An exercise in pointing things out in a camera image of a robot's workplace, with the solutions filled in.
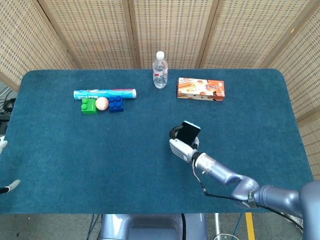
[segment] bottle label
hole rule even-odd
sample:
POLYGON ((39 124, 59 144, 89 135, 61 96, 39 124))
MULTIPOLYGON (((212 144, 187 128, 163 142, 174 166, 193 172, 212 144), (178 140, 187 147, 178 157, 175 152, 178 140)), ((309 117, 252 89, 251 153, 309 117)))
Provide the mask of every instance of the bottle label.
POLYGON ((157 70, 153 69, 153 75, 156 78, 160 78, 162 75, 166 75, 166 74, 168 74, 168 69, 165 69, 163 71, 157 71, 157 70))

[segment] wicker panel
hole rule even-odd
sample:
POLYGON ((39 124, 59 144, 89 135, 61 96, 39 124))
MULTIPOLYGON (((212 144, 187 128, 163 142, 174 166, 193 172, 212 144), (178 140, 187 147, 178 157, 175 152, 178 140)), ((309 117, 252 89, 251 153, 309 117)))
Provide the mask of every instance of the wicker panel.
POLYGON ((19 86, 36 69, 73 66, 31 0, 0 1, 0 73, 19 86))
POLYGON ((163 51, 169 68, 194 68, 212 0, 134 1, 142 68, 163 51))
POLYGON ((320 118, 300 128, 313 178, 320 180, 320 118))
POLYGON ((257 68, 309 0, 225 0, 204 68, 257 68))
POLYGON ((41 0, 79 67, 133 68, 122 1, 41 0))
POLYGON ((320 8, 271 64, 286 80, 295 116, 320 106, 320 8))

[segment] toy block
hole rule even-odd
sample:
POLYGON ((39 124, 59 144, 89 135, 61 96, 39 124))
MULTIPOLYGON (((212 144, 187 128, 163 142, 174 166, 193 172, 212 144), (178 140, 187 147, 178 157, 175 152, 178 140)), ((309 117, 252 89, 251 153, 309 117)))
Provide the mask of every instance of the toy block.
POLYGON ((95 99, 82 99, 81 111, 83 114, 97 114, 95 99))
POLYGON ((118 113, 124 111, 124 101, 122 97, 109 97, 109 112, 110 113, 118 113))

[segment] snack box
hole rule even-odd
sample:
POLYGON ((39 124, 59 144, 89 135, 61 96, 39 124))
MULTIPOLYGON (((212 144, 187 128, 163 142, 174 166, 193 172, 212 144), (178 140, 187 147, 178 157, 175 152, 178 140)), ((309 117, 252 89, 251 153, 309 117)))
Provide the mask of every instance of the snack box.
POLYGON ((176 97, 221 102, 225 98, 225 84, 220 80, 179 77, 176 97))

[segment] blue table surface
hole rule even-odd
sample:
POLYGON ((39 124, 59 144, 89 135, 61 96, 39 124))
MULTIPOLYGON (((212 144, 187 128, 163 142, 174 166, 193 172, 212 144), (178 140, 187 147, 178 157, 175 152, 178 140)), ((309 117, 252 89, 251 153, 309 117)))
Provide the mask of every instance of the blue table surface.
MULTIPOLYGON (((241 212, 204 196, 190 164, 169 147, 169 131, 201 127, 200 152, 261 185, 299 190, 312 180, 285 80, 275 69, 37 70, 18 93, 0 156, 0 213, 241 212), (179 77, 222 80, 223 102, 176 98, 179 77), (84 115, 73 91, 135 88, 124 112, 84 115)), ((203 175, 210 193, 234 188, 203 175)))

